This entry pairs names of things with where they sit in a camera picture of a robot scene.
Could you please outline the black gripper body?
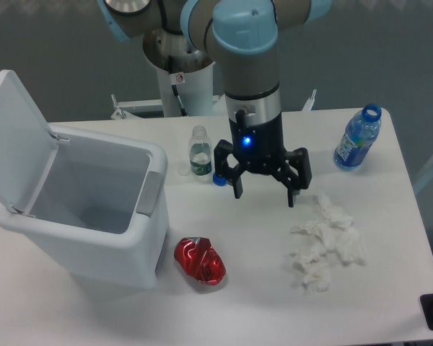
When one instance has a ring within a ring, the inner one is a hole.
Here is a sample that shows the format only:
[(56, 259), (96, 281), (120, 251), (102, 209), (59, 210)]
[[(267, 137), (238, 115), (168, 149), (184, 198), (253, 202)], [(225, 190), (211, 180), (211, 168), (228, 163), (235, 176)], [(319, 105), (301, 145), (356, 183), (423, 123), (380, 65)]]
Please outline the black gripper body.
[(227, 168), (228, 177), (239, 177), (243, 172), (287, 176), (281, 115), (266, 123), (249, 125), (247, 111), (240, 109), (229, 124), (232, 133), (230, 153), (237, 164)]

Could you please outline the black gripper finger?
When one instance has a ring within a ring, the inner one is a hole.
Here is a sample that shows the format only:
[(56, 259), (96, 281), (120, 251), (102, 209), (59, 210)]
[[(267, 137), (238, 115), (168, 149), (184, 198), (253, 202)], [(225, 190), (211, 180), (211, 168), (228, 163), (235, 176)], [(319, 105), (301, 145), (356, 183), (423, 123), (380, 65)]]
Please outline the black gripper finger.
[(233, 145), (224, 139), (220, 140), (214, 149), (215, 172), (218, 177), (224, 177), (232, 183), (235, 198), (240, 198), (243, 192), (241, 175), (244, 169), (240, 164), (230, 167), (228, 156), (233, 154)]
[(308, 150), (306, 148), (283, 150), (275, 178), (287, 188), (288, 206), (293, 208), (296, 196), (301, 190), (307, 190), (312, 181)]

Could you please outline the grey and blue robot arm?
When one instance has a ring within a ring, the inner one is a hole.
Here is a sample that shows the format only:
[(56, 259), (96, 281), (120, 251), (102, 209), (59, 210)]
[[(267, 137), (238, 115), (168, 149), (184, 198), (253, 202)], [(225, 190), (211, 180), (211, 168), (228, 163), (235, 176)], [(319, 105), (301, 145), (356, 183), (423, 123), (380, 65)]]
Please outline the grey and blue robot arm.
[(214, 149), (216, 175), (236, 198), (245, 172), (271, 176), (287, 188), (288, 203), (309, 187), (305, 148), (284, 147), (277, 41), (279, 31), (323, 16), (329, 1), (100, 1), (121, 40), (163, 32), (182, 37), (222, 72), (232, 138)]

